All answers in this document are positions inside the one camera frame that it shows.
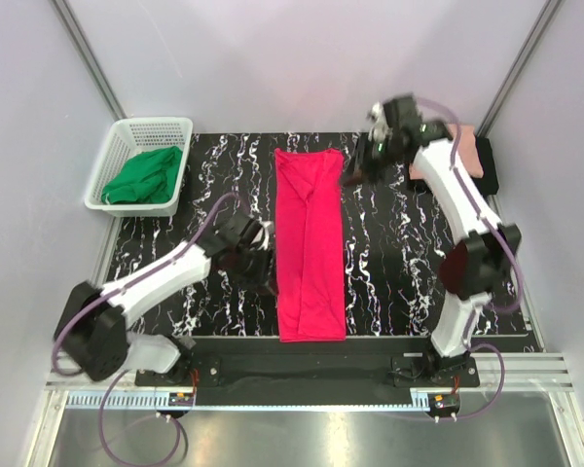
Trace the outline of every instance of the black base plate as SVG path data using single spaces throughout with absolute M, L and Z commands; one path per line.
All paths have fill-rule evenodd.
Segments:
M 196 355 L 193 361 L 193 370 L 199 373 L 199 387 L 214 387 L 218 385 L 221 374 L 221 359 L 216 355 L 202 354 Z M 193 380 L 188 376 L 183 381 L 172 383 L 164 379 L 162 375 L 154 372 L 137 373 L 136 386 L 157 386 L 157 387 L 185 387 L 192 386 Z
M 456 371 L 449 371 L 443 374 L 437 374 L 434 377 L 407 377 L 415 376 L 419 368 L 421 357 L 393 357 L 391 359 L 391 368 L 393 371 L 393 384 L 396 387 L 446 387 L 455 386 L 455 376 L 458 376 L 458 385 L 460 387 L 480 387 L 480 378 L 478 377 L 478 368 L 476 360 L 469 358 L 465 367 Z

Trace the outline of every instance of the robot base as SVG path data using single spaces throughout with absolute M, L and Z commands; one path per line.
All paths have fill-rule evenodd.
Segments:
M 190 370 L 197 371 L 199 376 L 198 387 L 213 387 L 218 385 L 221 373 L 221 359 L 216 355 L 194 355 L 190 362 Z M 156 387 L 186 387 L 193 385 L 190 372 L 182 380 L 169 378 L 154 372 L 138 372 L 134 382 L 136 386 Z
M 455 387 L 458 377 L 459 387 L 479 387 L 478 368 L 473 358 L 463 358 L 459 365 L 444 369 L 431 369 L 427 366 L 427 356 L 392 357 L 391 373 L 393 385 L 401 388 L 411 387 Z

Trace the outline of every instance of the folded red shirt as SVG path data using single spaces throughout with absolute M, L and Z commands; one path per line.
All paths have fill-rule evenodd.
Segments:
M 340 151 L 274 151 L 277 317 L 284 342 L 346 338 Z

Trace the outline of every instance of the plastic basket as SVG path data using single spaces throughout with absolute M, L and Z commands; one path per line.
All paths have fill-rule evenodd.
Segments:
M 157 117 L 125 119 L 115 122 L 108 132 L 101 157 L 91 182 L 85 205 L 116 217 L 166 217 L 177 212 L 182 177 L 188 161 L 193 132 L 190 119 Z M 182 149 L 182 161 L 172 198 L 164 204 L 106 204 L 101 191 L 121 171 L 126 161 L 137 154 L 154 149 L 177 146 Z

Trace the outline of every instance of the metal floor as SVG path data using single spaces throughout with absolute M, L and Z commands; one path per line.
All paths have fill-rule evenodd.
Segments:
M 464 393 L 462 398 L 462 413 L 485 402 L 480 393 Z M 107 437 L 144 414 L 108 411 Z M 569 465 L 545 394 L 504 393 L 479 418 L 439 425 L 418 413 L 193 412 L 181 422 L 190 448 L 183 458 L 185 450 L 180 449 L 169 466 Z M 174 440 L 171 426 L 150 420 L 111 448 L 123 460 L 148 464 L 163 458 Z M 50 465 L 115 465 L 100 447 L 96 411 L 65 411 Z

